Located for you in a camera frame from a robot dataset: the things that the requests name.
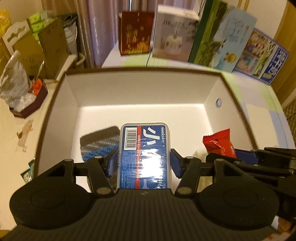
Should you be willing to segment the dark red gift box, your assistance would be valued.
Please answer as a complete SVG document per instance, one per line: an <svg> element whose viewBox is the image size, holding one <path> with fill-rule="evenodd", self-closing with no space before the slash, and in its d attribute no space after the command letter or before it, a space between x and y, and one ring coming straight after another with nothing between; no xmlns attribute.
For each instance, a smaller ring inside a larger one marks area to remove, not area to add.
<svg viewBox="0 0 296 241"><path fill-rule="evenodd" d="M150 51L154 12L123 11L118 16L120 54L146 54Z"/></svg>

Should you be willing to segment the blue cartoon milk box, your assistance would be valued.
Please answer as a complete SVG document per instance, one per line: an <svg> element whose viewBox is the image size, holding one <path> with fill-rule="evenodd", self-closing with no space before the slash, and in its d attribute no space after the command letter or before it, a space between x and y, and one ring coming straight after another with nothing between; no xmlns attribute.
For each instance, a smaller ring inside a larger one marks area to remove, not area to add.
<svg viewBox="0 0 296 241"><path fill-rule="evenodd" d="M254 28L234 70L270 85L288 56L282 45Z"/></svg>

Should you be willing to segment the red snack packet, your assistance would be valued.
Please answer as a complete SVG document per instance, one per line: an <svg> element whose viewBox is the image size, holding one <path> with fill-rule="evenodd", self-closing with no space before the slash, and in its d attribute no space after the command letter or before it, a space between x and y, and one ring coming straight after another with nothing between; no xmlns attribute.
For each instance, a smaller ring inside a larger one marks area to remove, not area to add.
<svg viewBox="0 0 296 241"><path fill-rule="evenodd" d="M231 158L237 158L235 149L230 140L229 128L218 131L209 136L204 136L203 144L208 154L214 153Z"/></svg>

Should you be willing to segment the striped knitted sock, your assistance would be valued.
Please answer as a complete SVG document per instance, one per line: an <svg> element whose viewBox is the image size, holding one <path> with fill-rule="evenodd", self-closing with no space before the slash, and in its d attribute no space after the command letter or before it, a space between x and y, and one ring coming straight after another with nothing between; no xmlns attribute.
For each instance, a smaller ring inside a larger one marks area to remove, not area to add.
<svg viewBox="0 0 296 241"><path fill-rule="evenodd" d="M81 157L84 162L95 156L106 157L113 149L119 147L120 129L110 126L80 138Z"/></svg>

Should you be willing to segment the green tissue packs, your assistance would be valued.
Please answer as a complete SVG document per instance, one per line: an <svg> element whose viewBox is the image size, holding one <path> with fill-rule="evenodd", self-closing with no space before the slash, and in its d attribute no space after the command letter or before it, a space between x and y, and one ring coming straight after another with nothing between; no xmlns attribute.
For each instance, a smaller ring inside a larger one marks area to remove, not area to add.
<svg viewBox="0 0 296 241"><path fill-rule="evenodd" d="M55 21L56 18L57 16L53 11L41 11L29 17L33 37L39 45L40 40L38 33L41 32L41 30L43 30L44 28L46 28L53 21Z"/></svg>

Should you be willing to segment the wooden tray with bag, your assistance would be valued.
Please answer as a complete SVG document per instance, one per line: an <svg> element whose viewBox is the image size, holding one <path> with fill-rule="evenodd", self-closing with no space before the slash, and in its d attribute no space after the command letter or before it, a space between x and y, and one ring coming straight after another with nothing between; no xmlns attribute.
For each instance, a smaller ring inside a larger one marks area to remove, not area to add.
<svg viewBox="0 0 296 241"><path fill-rule="evenodd" d="M44 80L38 76L29 78L16 50L1 73L1 99L15 117L27 118L41 107L47 95Z"/></svg>

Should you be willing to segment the small white packet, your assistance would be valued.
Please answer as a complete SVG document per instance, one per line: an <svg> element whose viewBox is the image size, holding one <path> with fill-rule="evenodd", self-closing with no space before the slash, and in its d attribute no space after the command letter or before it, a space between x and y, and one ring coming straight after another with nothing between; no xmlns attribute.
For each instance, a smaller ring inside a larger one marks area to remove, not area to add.
<svg viewBox="0 0 296 241"><path fill-rule="evenodd" d="M208 155L208 153L207 153L206 149L197 149L194 152L193 157L199 158L202 162L206 162L207 155Z"/></svg>

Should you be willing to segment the purple curtain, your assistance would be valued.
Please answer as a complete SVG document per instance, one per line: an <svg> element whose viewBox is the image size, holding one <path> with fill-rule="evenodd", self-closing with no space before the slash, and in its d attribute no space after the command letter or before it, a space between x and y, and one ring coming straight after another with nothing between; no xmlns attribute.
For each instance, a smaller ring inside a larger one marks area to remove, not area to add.
<svg viewBox="0 0 296 241"><path fill-rule="evenodd" d="M57 15L77 13L79 44L85 66L101 66L117 43L118 14L123 11L156 11L159 4L198 11L201 1L41 1L44 10Z"/></svg>

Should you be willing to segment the white humidifier box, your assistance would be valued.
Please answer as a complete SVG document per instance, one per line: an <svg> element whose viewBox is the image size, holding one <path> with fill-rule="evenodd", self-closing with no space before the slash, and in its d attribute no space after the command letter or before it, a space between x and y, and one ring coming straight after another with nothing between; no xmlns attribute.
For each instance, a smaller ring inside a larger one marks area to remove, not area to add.
<svg viewBox="0 0 296 241"><path fill-rule="evenodd" d="M152 56L187 62L199 22L195 11L159 5Z"/></svg>

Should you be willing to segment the blue floss pick box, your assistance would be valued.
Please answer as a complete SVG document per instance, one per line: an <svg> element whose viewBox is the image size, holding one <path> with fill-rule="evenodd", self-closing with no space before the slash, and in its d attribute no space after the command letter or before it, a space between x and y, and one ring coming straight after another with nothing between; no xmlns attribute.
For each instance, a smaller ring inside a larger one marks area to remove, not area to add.
<svg viewBox="0 0 296 241"><path fill-rule="evenodd" d="M170 131L165 123L121 127L118 189L170 189Z"/></svg>

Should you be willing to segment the brown cardboard carton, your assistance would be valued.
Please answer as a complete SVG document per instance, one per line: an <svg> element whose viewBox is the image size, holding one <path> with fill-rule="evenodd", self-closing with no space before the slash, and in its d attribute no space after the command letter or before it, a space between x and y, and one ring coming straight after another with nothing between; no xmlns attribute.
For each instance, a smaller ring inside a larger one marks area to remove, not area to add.
<svg viewBox="0 0 296 241"><path fill-rule="evenodd" d="M29 20L16 22L1 36L1 50L7 58L19 51L21 63L29 76L37 76L44 61L40 76L57 80L70 55L62 21L53 19L37 36L38 40L33 36Z"/></svg>

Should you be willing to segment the yellow plastic bag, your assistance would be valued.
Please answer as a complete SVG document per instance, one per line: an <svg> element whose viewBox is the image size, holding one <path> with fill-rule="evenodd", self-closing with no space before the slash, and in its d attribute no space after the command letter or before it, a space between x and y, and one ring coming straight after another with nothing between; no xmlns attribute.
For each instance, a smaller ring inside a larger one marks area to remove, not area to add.
<svg viewBox="0 0 296 241"><path fill-rule="evenodd" d="M11 26L11 19L8 10L0 9L0 37L2 37Z"/></svg>

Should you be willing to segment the green blue milk carton box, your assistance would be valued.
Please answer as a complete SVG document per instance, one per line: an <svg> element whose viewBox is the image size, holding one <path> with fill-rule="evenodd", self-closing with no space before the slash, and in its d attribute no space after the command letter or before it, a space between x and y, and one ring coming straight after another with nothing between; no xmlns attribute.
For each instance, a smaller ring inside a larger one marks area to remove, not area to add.
<svg viewBox="0 0 296 241"><path fill-rule="evenodd" d="M188 62L232 72L256 22L224 1L205 1Z"/></svg>

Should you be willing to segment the brown cardboard shoe box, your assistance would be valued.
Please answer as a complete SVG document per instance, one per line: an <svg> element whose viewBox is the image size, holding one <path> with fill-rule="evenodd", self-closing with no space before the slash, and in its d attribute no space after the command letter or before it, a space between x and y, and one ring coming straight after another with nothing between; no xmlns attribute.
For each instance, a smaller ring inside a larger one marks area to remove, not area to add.
<svg viewBox="0 0 296 241"><path fill-rule="evenodd" d="M126 123L165 123L171 147L190 156L205 135L229 129L237 149L257 148L223 74L154 67L69 71L55 88L36 151L37 176L63 159L81 162L82 135Z"/></svg>

